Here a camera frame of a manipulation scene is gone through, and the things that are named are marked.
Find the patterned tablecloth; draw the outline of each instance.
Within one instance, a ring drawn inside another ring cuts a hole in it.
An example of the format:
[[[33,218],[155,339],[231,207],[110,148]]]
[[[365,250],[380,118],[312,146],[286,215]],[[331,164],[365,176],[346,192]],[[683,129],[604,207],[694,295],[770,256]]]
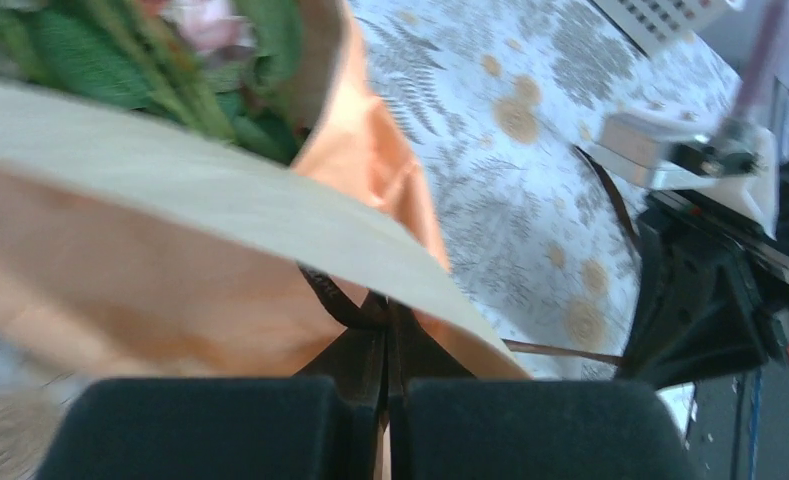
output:
[[[648,60],[587,0],[351,4],[373,86],[426,164],[461,289],[505,338],[620,353],[638,259],[569,147],[634,101],[720,112],[736,74],[694,35]],[[643,192],[617,183],[638,213]],[[521,360],[539,378],[611,373],[574,358]],[[0,478],[30,475],[58,404],[83,385],[0,342]],[[690,387],[666,396],[684,426]]]

